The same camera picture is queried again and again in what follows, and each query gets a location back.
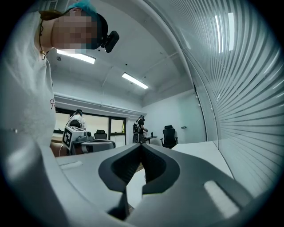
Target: person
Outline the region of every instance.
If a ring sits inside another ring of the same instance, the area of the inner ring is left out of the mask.
[[[148,130],[144,128],[144,121],[145,121],[145,118],[144,118],[143,115],[141,115],[138,118],[138,120],[136,121],[139,124],[139,127],[140,127],[140,131],[138,133],[139,133],[139,136],[140,136],[140,141],[142,143],[145,143],[145,139],[146,139],[146,137],[144,136],[144,131],[148,132]]]
[[[83,117],[82,110],[80,109],[76,110],[74,115],[69,118],[67,122],[67,126],[75,126],[77,128],[80,128],[86,131],[87,124],[86,124],[85,118]]]
[[[15,26],[0,58],[0,128],[29,135],[54,155],[67,150],[51,142],[55,101],[50,64],[52,49],[96,49],[107,37],[107,23],[88,0],[64,13],[29,10]]]

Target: ceiling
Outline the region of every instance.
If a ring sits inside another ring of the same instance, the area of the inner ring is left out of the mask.
[[[48,59],[52,72],[65,71],[101,86],[115,86],[130,94],[144,97],[158,93],[168,81],[173,85],[187,77],[183,64],[172,43],[160,27],[139,7],[129,0],[91,0],[97,12],[104,16],[109,33],[117,31],[120,40],[111,53],[102,48],[89,51],[94,64],[61,55],[54,49]],[[122,78],[126,72],[149,88],[143,89]]]

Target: ribbed metal panel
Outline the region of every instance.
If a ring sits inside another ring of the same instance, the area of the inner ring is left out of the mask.
[[[283,167],[284,61],[263,18],[244,1],[145,1],[179,40],[235,179],[254,196],[271,188]]]

